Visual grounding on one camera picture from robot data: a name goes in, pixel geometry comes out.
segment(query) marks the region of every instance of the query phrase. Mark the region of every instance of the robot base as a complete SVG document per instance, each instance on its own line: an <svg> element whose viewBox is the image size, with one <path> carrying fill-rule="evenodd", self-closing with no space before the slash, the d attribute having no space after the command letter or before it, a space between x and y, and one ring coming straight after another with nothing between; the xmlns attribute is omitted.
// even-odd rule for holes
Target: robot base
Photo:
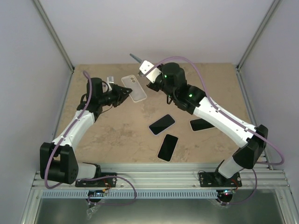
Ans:
<svg viewBox="0 0 299 224"><path fill-rule="evenodd" d="M199 182L200 182L200 186L202 188L236 187L235 183L231 180L236 181L236 183L238 184L238 187L242 186L242 181L241 181L239 172L235 173L231 178L227 179L227 181L223 185L220 185L217 183L217 181L215 181L214 172L200 172L199 173Z"/></svg>
<svg viewBox="0 0 299 224"><path fill-rule="evenodd" d="M117 173L102 173L100 165L96 165L96 172L94 178L103 176L116 176ZM75 186L77 188L115 188L117 178L107 178L98 181L76 181Z"/></svg>

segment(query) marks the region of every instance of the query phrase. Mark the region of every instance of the cable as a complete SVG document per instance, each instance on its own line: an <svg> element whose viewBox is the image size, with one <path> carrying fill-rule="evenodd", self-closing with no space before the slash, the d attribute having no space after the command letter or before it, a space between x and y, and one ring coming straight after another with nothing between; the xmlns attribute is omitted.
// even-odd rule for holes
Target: cable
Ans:
<svg viewBox="0 0 299 224"><path fill-rule="evenodd" d="M110 107L109 109L103 111L102 113L105 113L105 112L109 111L112 107L113 107L113 105L111 105L111 107Z"/></svg>
<svg viewBox="0 0 299 224"><path fill-rule="evenodd" d="M229 205L229 204L243 204L245 202L247 202L250 198L253 197L253 195L256 193L256 190L257 190L257 176L256 176L256 172L254 169L252 169L253 173L254 173L254 177L255 177L255 180L256 180L256 184L255 184L255 187L251 193L251 195L249 195L246 199L240 201L240 202L223 202L221 201L219 198L217 198L217 201L219 201L221 204L224 204L224 205Z"/></svg>
<svg viewBox="0 0 299 224"><path fill-rule="evenodd" d="M83 181L98 181L98 180L103 180L103 179L107 179L107 178L119 178L119 179L122 179L125 182L127 182L132 187L132 189L134 191L134 198L131 201L129 201L128 203L115 204L115 203L98 202L98 203L94 203L94 205L101 204L101 205L110 205L110 206L125 206L125 205L129 205L129 204L133 204L136 201L137 191L136 191L135 187L133 186L133 184L130 181L128 181L126 178L123 178L121 176L103 176L103 177L98 177L98 178L93 178L93 179L82 179L82 180ZM90 201L90 197L91 197L91 195L88 197L87 202L93 203Z"/></svg>
<svg viewBox="0 0 299 224"><path fill-rule="evenodd" d="M234 122L236 125L240 126L241 128L243 129L246 129L246 126L244 126L242 123L236 121L235 119L231 118L230 116L228 116L225 112L223 112L222 110L219 110L219 108L215 105L215 103L212 101L208 91L207 91L207 88L206 88L206 84L203 80L203 77L201 76L201 73L200 71L198 70L198 68L196 67L196 65L191 62L190 60L188 60L187 58L185 57L180 57L180 56L174 56L174 57L168 57L160 62L158 62L154 67L152 67L144 76L147 76L149 73L151 73L156 67L158 67L159 65L163 64L164 62L167 62L167 61L172 61L172 60L175 60L175 59L179 59L179 60L183 60L185 62L188 62L194 69L195 71L197 72L199 78L200 78L200 81L202 83L202 86L204 88L204 91L206 92L206 97L208 99L208 101L210 102L210 104L219 112L221 113L224 117L226 117L227 119L231 120L232 122ZM263 136L261 136L260 134L250 130L250 129L247 129L248 132L250 132L251 134L255 135L256 137L260 138L261 140L263 140L264 142L266 142L267 144L269 144L270 146L272 146L274 148L274 150L280 155L281 157L281 161L280 162L274 162L274 163L269 163L269 162L256 162L258 164L266 164L266 165L282 165L284 162L285 162L285 158L284 156L282 155L281 151L274 145L272 144L270 141L268 141L266 138L264 138Z"/></svg>
<svg viewBox="0 0 299 224"><path fill-rule="evenodd" d="M237 181L235 181L234 179L231 179L231 181L234 182L234 184L235 184L235 189L234 189L234 191L237 191L238 188L239 188L239 186L238 186L238 184L237 184Z"/></svg>

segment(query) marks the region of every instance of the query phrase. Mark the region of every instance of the metal frame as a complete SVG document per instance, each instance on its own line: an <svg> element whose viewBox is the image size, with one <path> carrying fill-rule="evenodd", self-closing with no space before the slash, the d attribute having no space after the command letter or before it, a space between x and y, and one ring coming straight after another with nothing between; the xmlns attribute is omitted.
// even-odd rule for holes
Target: metal frame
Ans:
<svg viewBox="0 0 299 224"><path fill-rule="evenodd" d="M237 65L238 70L240 70L242 68L242 66L244 65L245 60L247 59L248 55L250 54L250 52L253 49L253 47L255 46L257 40L259 39L259 37L261 36L263 31L265 30L266 26L268 25L269 21L271 20L272 16L274 15L276 10L278 9L281 2L282 2L282 0L274 0L272 2L268 12L266 13L265 17L263 18L263 20L262 20L261 24L259 25L256 33L254 34L254 36L251 39L248 47L246 48L246 51L243 54L240 62L238 63L238 65Z"/></svg>
<svg viewBox="0 0 299 224"><path fill-rule="evenodd" d="M51 22L50 22L50 20L49 20L49 18L47 16L45 10L44 10L42 4L40 3L39 0L32 0L32 2L35 5L38 13L40 14L41 19L45 23L45 25L46 25L46 27L47 27L50 35L52 36L55 44L57 45L57 47L59 49L62 57L64 58L64 60L67 63L67 65L69 66L71 72L73 72L74 71L74 66L72 65L71 60L70 60L68 54L66 53L66 51L65 51L65 49L64 49L64 47L63 47L63 45L62 45L62 43L61 43L58 35L57 35L57 33L55 31L55 29L53 28L53 26L52 26L52 24L51 24Z"/></svg>
<svg viewBox="0 0 299 224"><path fill-rule="evenodd" d="M245 104L249 113L252 123L256 123L256 118L252 111L246 88L242 77L236 71L240 88L245 100ZM270 160L267 152L261 156L261 160L265 161L266 158ZM127 178L136 187L137 190L144 192L152 192L154 190L169 190L176 192L180 190L187 190L193 193L205 192L207 190L220 190L227 188L201 188L197 180L197 172L204 170L207 172L215 171L218 163L144 163L144 164L101 164L103 172L116 172L119 176ZM281 208L284 221L288 224L299 223L299 215L294 203L292 193L285 177L283 170L272 170L267 165L256 164L255 171L257 173L258 186L257 189L274 189L277 195L278 204ZM243 186L242 189L253 189L255 185L255 177L251 170L243 170L241 173ZM86 192L89 188L78 189L72 185L62 184L57 187L57 190L69 193L69 198L73 198L73 192ZM131 190L130 186L123 180L118 180L115 190L128 191ZM37 171L28 202L23 214L22 224L33 224L38 214L40 200L49 192L44 186L43 180L40 178L40 172Z"/></svg>

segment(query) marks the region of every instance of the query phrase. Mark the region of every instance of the small white object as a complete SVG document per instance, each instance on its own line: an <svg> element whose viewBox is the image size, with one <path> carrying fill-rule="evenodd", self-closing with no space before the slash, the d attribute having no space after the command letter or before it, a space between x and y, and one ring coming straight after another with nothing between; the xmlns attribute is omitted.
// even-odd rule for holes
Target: small white object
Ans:
<svg viewBox="0 0 299 224"><path fill-rule="evenodd" d="M76 179L91 179L94 178L96 166L87 163L78 163L78 175Z"/></svg>
<svg viewBox="0 0 299 224"><path fill-rule="evenodd" d="M231 178L236 172L239 172L243 167L239 166L231 156L225 160L218 169L218 172L225 178Z"/></svg>
<svg viewBox="0 0 299 224"><path fill-rule="evenodd" d="M71 130L68 132L68 134L66 135L65 139L61 142L61 146L65 146L65 145L69 145L73 148L74 152L81 140L81 138L83 137L83 135L85 134L85 132L87 131L87 129L94 124L94 115L93 113L90 113L89 111L84 111L84 113L82 114L82 116L80 117L80 119L78 119L79 114L81 113L82 110L80 111L76 111L76 114L73 118L73 120L71 120L71 122L69 123L69 125L65 128L65 130L61 133L61 135L59 135L57 138L55 138L53 140L53 143L55 145L57 145L57 143L59 142L59 140L61 138L63 138L63 134L65 133L65 131L68 129L68 127L71 125L71 123L73 123L74 120L78 120L75 125L71 128Z"/></svg>
<svg viewBox="0 0 299 224"><path fill-rule="evenodd" d="M130 97L135 103L146 99L147 95L134 75L125 76L121 81L125 87L132 89Z"/></svg>
<svg viewBox="0 0 299 224"><path fill-rule="evenodd" d="M142 74L146 74L154 65L150 63L149 61L143 61L142 64L139 67L139 70L142 72ZM153 71L151 71L146 78L150 80L152 83L155 82L156 78L161 74L161 71L158 68L155 68Z"/></svg>
<svg viewBox="0 0 299 224"><path fill-rule="evenodd" d="M253 134L251 134L248 131L245 131L240 126L235 124L233 121L229 120L221 113L219 113L217 110L215 110L215 108L213 108L207 97L204 97L199 104L200 106L195 108L193 114L214 125L220 131L222 131L228 137L230 137L237 144L237 146L245 146L247 144L247 138L252 138ZM235 115L226 111L219 105L217 105L217 107L219 107L220 110L222 110L224 113L226 113L234 120L237 120L239 123L243 124L247 128L247 130L250 129L254 132L256 131L254 125L237 118Z"/></svg>

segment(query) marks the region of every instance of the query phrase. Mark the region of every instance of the smartphone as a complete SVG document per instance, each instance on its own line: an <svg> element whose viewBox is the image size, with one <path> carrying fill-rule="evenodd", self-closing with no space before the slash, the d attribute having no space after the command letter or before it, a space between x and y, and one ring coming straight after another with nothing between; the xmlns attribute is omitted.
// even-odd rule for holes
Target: smartphone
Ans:
<svg viewBox="0 0 299 224"><path fill-rule="evenodd" d="M169 114L166 114L164 117L157 120L155 123L151 124L149 126L149 129L151 132L153 132L154 135L160 134L162 131L169 128L171 125L175 123L175 120L170 116Z"/></svg>
<svg viewBox="0 0 299 224"><path fill-rule="evenodd" d="M177 145L177 142L178 142L178 138L176 136L167 134L160 148L158 158L170 162L173 151Z"/></svg>
<svg viewBox="0 0 299 224"><path fill-rule="evenodd" d="M214 125L210 124L206 120L203 120L202 118L196 120L190 120L190 125L194 132L214 127Z"/></svg>

